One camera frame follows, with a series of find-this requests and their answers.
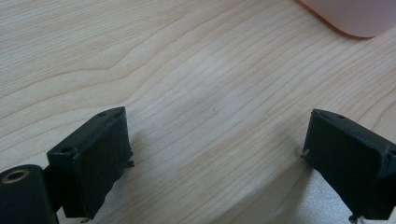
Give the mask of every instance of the pink object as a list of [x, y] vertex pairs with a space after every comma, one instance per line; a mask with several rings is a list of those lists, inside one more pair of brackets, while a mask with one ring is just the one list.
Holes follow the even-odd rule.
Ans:
[[373, 37], [396, 25], [396, 0], [301, 0], [337, 29]]

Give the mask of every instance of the wooden table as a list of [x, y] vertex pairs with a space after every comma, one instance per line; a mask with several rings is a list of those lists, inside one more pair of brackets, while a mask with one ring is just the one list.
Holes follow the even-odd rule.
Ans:
[[299, 159], [311, 110], [396, 142], [396, 29], [292, 0], [2, 1], [0, 69], [1, 171], [126, 106], [136, 167], [91, 223], [348, 223]]

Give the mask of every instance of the metal pin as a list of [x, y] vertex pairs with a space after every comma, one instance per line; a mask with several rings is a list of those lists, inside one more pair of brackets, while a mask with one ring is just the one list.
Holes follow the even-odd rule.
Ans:
[[306, 150], [303, 151], [303, 154], [300, 156], [301, 159], [305, 159], [306, 155], [308, 155], [309, 149], [307, 148]]

